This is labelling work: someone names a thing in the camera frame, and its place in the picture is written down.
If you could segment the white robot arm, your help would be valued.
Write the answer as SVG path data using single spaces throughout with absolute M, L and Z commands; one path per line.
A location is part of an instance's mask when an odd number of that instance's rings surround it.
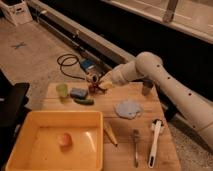
M 101 78 L 100 87 L 109 89 L 143 78 L 151 80 L 160 88 L 213 150 L 213 105 L 171 76 L 159 56 L 141 52 L 134 60 L 120 64 L 105 74 Z

